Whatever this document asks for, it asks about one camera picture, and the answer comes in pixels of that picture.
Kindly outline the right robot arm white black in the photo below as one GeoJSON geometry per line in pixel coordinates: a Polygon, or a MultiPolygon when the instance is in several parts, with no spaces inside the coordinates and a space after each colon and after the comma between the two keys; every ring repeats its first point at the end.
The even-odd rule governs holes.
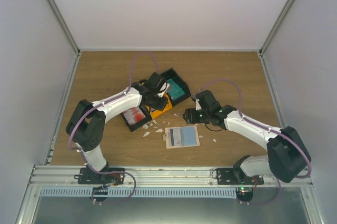
{"type": "Polygon", "coordinates": [[[311,157],[296,129],[269,126],[252,119],[231,105],[221,106],[211,91],[206,90],[193,98],[194,108],[186,109],[183,119],[187,124],[212,124],[222,130],[235,132],[261,146],[266,155],[246,155],[233,166],[233,178],[246,184],[253,176],[275,176],[289,183],[304,179],[310,170],[311,157]]]}

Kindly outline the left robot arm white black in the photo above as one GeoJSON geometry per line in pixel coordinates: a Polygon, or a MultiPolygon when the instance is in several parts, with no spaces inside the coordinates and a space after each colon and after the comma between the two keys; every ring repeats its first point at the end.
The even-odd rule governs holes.
{"type": "Polygon", "coordinates": [[[130,81],[129,86],[108,98],[89,102],[81,100],[66,126],[68,147],[82,154],[85,165],[91,170],[90,177],[97,184],[108,179],[108,162],[103,156],[100,143],[106,123],[117,115],[140,105],[164,110],[170,88],[167,80],[153,73],[144,83],[130,81]]]}

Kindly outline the black bin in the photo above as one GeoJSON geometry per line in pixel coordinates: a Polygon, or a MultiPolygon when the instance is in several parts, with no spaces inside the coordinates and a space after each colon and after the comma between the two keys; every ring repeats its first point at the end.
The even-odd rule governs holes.
{"type": "Polygon", "coordinates": [[[148,109],[142,105],[122,112],[121,116],[131,132],[141,128],[152,120],[148,109]]]}
{"type": "Polygon", "coordinates": [[[176,106],[191,97],[188,84],[173,68],[164,71],[161,73],[161,76],[170,84],[170,88],[167,93],[172,106],[176,106]]]}

